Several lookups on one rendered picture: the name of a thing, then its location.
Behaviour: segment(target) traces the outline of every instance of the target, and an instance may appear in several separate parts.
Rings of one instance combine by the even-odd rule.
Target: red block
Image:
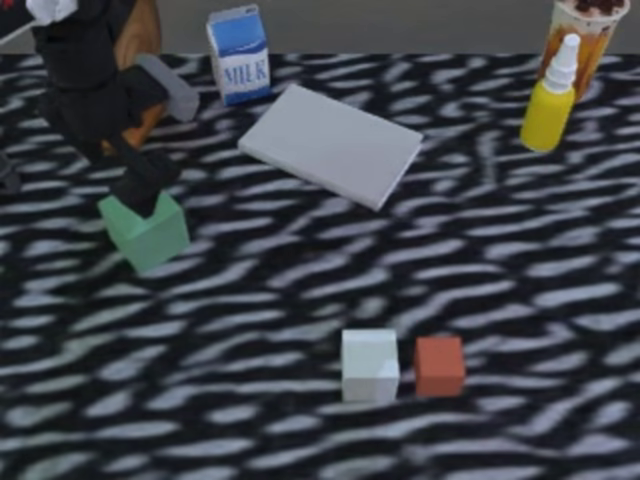
[[[414,355],[416,394],[420,397],[460,395],[466,376],[460,337],[419,337]]]

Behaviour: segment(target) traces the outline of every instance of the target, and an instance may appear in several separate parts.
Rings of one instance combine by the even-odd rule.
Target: background wall
[[[167,52],[204,53],[207,15],[251,0],[157,0]],[[257,0],[273,52],[538,53],[553,0]],[[0,53],[32,52],[29,34]],[[640,53],[640,5],[609,50]]]

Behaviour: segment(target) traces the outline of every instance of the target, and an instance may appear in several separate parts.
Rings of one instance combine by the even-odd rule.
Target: green cube
[[[153,215],[146,219],[113,195],[101,200],[98,209],[109,238],[138,273],[163,264],[189,246],[184,211],[165,192],[158,197]]]

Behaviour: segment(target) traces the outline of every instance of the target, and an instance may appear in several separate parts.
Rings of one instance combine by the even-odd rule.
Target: yellow bottle
[[[533,89],[520,130],[520,140],[530,150],[549,152],[562,139],[575,103],[573,82],[578,69],[579,48],[578,35],[565,36],[545,77]]]

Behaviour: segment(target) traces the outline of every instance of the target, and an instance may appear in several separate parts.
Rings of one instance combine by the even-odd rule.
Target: milk carton
[[[207,35],[213,75],[225,105],[271,93],[267,39],[257,5],[212,13]]]

